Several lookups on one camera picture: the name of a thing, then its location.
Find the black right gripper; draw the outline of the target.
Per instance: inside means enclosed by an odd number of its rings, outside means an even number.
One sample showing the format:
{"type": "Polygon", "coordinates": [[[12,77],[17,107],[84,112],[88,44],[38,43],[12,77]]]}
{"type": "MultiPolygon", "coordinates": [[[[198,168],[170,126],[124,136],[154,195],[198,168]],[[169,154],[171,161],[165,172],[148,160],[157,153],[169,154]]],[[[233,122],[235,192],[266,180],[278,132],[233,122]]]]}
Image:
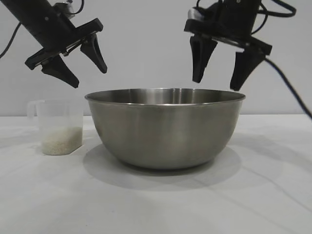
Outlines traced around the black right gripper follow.
{"type": "Polygon", "coordinates": [[[193,82],[202,81],[208,61],[221,41],[252,50],[236,52],[230,89],[239,91],[254,69],[270,54],[272,46],[253,37],[252,31],[260,4],[212,4],[195,6],[188,12],[184,31],[190,38],[193,58],[193,82]]]}

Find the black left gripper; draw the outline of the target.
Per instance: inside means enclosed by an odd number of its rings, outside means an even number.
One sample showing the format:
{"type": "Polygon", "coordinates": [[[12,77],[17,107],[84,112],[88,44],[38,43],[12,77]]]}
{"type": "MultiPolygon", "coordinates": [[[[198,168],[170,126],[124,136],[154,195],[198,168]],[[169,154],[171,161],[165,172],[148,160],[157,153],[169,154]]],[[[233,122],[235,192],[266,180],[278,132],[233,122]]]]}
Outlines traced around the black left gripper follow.
{"type": "Polygon", "coordinates": [[[42,72],[53,76],[73,88],[78,88],[79,80],[66,66],[60,54],[68,55],[76,47],[86,55],[103,73],[107,65],[101,54],[97,33],[103,30],[98,18],[75,27],[60,10],[35,13],[24,22],[24,27],[35,38],[42,48],[30,56],[25,64],[33,70],[42,65],[42,72]]]}

